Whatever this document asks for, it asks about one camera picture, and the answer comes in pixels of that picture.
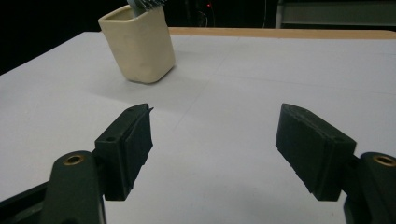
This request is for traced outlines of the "cream square cup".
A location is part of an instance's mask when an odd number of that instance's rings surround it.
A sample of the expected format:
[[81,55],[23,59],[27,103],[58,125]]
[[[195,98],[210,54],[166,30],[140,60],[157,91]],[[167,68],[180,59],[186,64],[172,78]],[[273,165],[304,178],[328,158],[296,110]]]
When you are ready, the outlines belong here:
[[98,20],[123,76],[133,82],[154,83],[176,64],[162,7],[139,16],[129,5]]

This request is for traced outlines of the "white paper sheet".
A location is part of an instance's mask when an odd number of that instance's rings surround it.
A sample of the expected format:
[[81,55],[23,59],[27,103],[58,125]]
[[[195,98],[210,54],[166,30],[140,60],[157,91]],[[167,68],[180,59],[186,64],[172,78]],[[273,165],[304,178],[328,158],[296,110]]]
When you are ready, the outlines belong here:
[[0,201],[126,108],[151,107],[153,147],[109,224],[345,224],[277,151],[283,104],[304,107],[396,157],[396,40],[176,35],[159,82],[126,80],[105,37],[84,33],[0,76]]

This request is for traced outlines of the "light blue hairbrush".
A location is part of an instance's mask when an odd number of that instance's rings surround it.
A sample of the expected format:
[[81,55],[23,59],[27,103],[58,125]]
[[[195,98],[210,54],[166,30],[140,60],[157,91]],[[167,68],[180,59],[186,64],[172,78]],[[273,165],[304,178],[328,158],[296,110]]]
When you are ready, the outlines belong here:
[[133,16],[138,17],[152,9],[162,7],[167,0],[126,0],[130,6]]

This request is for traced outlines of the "dark equipment with red light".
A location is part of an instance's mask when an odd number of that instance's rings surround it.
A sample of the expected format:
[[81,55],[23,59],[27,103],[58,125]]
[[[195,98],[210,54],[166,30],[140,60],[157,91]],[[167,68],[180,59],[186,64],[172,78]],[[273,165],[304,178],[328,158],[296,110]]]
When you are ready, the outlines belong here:
[[193,0],[193,21],[197,27],[215,27],[216,17],[212,0]]

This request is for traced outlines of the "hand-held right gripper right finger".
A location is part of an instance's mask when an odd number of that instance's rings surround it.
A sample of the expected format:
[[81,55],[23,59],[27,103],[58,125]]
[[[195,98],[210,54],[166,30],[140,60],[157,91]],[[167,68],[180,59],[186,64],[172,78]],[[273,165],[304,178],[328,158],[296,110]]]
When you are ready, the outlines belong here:
[[356,145],[311,111],[297,105],[281,106],[276,148],[318,201],[338,200],[344,167]]

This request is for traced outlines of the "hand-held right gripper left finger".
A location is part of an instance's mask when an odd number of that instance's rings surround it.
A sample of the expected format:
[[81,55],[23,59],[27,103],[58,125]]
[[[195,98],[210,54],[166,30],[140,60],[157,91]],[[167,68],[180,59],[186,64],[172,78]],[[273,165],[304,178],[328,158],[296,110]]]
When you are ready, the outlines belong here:
[[125,201],[153,147],[148,104],[125,109],[95,140],[94,157],[103,167],[104,195]]

